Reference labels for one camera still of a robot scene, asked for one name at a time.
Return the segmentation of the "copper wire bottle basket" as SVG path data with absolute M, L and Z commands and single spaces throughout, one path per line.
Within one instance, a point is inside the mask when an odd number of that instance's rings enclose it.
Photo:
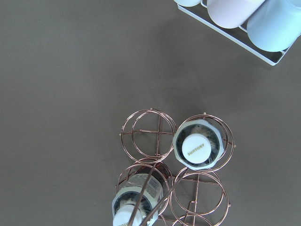
M 173 137 L 187 121 L 203 119 L 216 127 L 222 136 L 224 154 L 213 168 L 192 170 L 176 159 Z M 116 193 L 140 166 L 153 169 L 161 162 L 170 172 L 167 192 L 140 226 L 220 226 L 230 209 L 230 200 L 218 175 L 230 161 L 235 148 L 230 127 L 220 118 L 198 114 L 177 126 L 167 113 L 153 108 L 132 113 L 122 125 L 122 148 L 133 164 L 122 171 Z M 136 203 L 127 226 L 132 222 L 139 203 Z

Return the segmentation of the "tea bottle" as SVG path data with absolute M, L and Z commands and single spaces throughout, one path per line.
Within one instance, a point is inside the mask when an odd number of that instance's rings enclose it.
M 176 159 L 191 170 L 213 168 L 224 154 L 220 131 L 206 120 L 184 122 L 173 137 Z
M 153 166 L 140 166 L 119 189 L 112 201 L 114 226 L 127 226 L 137 207 L 132 225 L 139 226 L 153 211 L 167 192 L 170 172 L 161 162 Z

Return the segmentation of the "white cup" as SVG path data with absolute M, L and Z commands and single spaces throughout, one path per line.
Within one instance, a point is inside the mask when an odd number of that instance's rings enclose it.
M 202 2 L 202 0 L 174 0 L 178 5 L 183 7 L 193 7 Z

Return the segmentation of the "pink cup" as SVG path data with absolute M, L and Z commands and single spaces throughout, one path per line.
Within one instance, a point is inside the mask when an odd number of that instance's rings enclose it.
M 218 26 L 232 29 L 242 25 L 264 0 L 208 0 L 207 11 Z

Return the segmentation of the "blue cup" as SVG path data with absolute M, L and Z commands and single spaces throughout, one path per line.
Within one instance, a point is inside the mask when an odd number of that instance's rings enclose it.
M 262 50 L 287 49 L 301 34 L 301 1 L 266 0 L 248 19 L 247 34 Z

